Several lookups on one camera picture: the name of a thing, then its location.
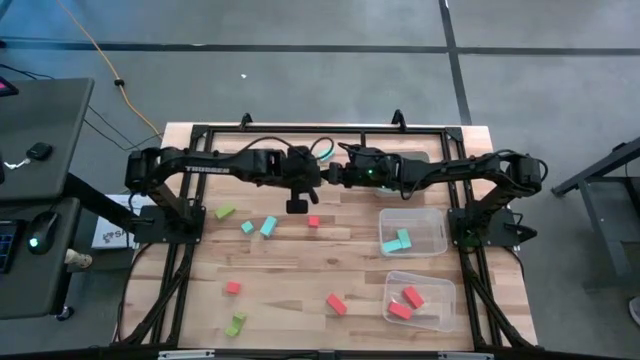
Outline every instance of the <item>white paper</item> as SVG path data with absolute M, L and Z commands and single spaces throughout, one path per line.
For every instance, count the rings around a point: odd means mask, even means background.
M 127 209 L 129 208 L 129 195 L 107 195 L 107 197 Z M 140 215 L 140 209 L 143 206 L 154 205 L 154 202 L 149 197 L 136 195 L 131 199 L 131 205 L 133 205 L 133 212 Z M 137 244 L 134 243 L 133 237 L 133 234 L 129 234 L 129 246 L 136 248 Z M 91 247 L 94 249 L 126 248 L 127 234 L 121 228 L 100 217 L 96 225 L 96 232 L 93 234 Z

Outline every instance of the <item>red block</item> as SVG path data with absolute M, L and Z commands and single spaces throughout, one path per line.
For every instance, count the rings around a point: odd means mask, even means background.
M 317 216 L 309 216 L 309 227 L 320 227 L 320 218 Z
M 393 301 L 389 303 L 389 312 L 405 320 L 409 320 L 411 318 L 411 309 Z
M 416 288 L 413 286 L 407 286 L 404 288 L 404 290 L 402 290 L 402 296 L 404 296 L 404 299 L 407 300 L 414 309 L 417 309 L 424 304 L 424 299 L 422 299 L 420 294 L 416 291 Z
M 329 297 L 327 298 L 327 302 L 329 303 L 329 305 L 331 305 L 333 310 L 338 313 L 338 315 L 344 315 L 347 312 L 347 306 L 342 301 L 340 301 L 337 296 L 333 294 L 329 295 Z
M 227 283 L 227 292 L 229 294 L 238 295 L 240 293 L 240 284 L 229 281 Z

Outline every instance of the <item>green block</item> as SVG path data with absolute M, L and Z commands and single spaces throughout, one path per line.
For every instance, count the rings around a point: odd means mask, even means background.
M 224 333 L 231 337 L 238 336 L 246 320 L 247 320 L 247 314 L 236 312 L 235 314 L 233 314 L 233 319 L 231 319 L 231 326 L 229 326 L 224 331 Z
M 400 240 L 391 240 L 391 241 L 387 241 L 386 243 L 382 244 L 382 249 L 385 252 L 393 252 L 396 250 L 400 250 L 402 249 L 402 243 L 400 242 Z
M 231 337 L 236 337 L 240 333 L 240 330 L 234 327 L 228 327 L 227 330 L 224 331 L 224 333 Z
M 218 219 L 224 219 L 225 217 L 231 215 L 234 211 L 236 211 L 236 208 L 234 208 L 233 206 L 224 205 L 223 207 L 216 209 L 216 217 Z
M 245 320 L 247 320 L 247 314 L 236 312 L 233 314 L 233 320 L 231 320 L 231 326 L 236 329 L 242 329 Z

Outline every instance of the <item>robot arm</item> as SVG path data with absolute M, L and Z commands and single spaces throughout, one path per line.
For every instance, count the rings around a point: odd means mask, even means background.
M 387 188 L 398 190 L 407 200 L 414 191 L 440 182 L 486 179 L 496 187 L 484 198 L 468 203 L 465 216 L 458 219 L 458 228 L 464 233 L 484 235 L 489 229 L 492 216 L 515 198 L 529 197 L 542 187 L 541 160 L 511 150 L 501 150 L 480 157 L 427 163 L 404 159 L 397 154 L 362 147 L 338 144 L 349 154 L 344 166 L 331 163 L 322 177 L 330 184 Z M 520 242 L 535 236 L 535 231 L 526 227 Z
M 291 190 L 287 212 L 306 213 L 308 205 L 299 195 L 308 193 L 318 202 L 314 187 L 321 184 L 320 168 L 305 146 L 282 150 L 245 149 L 237 153 L 148 148 L 129 156 L 125 185 L 132 193 L 148 195 L 165 215 L 188 223 L 192 220 L 187 199 L 178 198 L 164 182 L 177 173 L 234 176 L 257 186 L 275 186 Z

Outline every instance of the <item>gray concrete floor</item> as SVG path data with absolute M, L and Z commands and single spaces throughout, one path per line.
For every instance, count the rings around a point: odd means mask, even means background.
M 437 0 L 65 1 L 98 40 L 209 44 L 444 46 Z M 459 46 L 637 47 L 640 2 L 449 0 Z M 0 37 L 84 40 L 52 1 L 14 1 Z M 411 123 L 460 124 L 447 55 L 110 52 L 132 101 L 163 128 L 169 121 L 383 123 L 403 109 Z M 472 122 L 496 148 L 545 159 L 536 197 L 516 201 L 540 235 L 523 245 L 527 291 L 548 349 L 640 358 L 630 294 L 587 294 L 581 283 L 607 259 L 577 193 L 551 186 L 640 134 L 639 57 L 460 57 Z M 95 52 L 2 50 L 0 63 L 54 77 L 93 77 L 91 104 L 134 141 L 151 135 L 122 102 Z M 0 70 L 8 79 L 20 75 Z M 101 130 L 116 135 L 97 122 Z M 126 154 L 83 129 L 72 171 L 105 192 L 123 187 Z M 630 175 L 640 174 L 631 164 Z M 0 322 L 0 352 L 107 344 L 122 273 L 74 276 L 72 321 Z

